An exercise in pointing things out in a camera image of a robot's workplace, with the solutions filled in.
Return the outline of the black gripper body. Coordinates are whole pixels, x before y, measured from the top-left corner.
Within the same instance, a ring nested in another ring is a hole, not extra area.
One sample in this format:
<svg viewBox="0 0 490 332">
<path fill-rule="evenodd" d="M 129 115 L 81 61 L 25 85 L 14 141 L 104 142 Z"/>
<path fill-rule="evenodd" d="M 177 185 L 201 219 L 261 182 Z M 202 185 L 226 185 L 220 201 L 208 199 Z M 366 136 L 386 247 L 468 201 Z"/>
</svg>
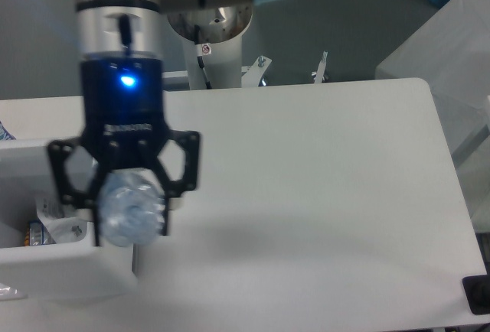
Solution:
<svg viewBox="0 0 490 332">
<path fill-rule="evenodd" d="M 80 63 L 82 146 L 112 170 L 149 168 L 170 138 L 159 59 L 104 57 Z"/>
</svg>

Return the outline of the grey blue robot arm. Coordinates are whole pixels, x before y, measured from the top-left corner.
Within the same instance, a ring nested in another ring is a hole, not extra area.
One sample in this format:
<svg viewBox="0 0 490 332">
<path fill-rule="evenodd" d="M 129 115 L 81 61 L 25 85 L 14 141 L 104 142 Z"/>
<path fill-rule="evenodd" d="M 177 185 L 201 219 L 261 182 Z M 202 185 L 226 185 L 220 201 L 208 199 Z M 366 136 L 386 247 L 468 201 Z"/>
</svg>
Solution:
<svg viewBox="0 0 490 332">
<path fill-rule="evenodd" d="M 85 125 L 80 136 L 47 146 L 58 196 L 88 209 L 100 231 L 99 196 L 116 170 L 150 170 L 166 200 L 198 184 L 201 136 L 165 121 L 158 20 L 167 11 L 200 11 L 275 0 L 76 0 Z"/>
</svg>

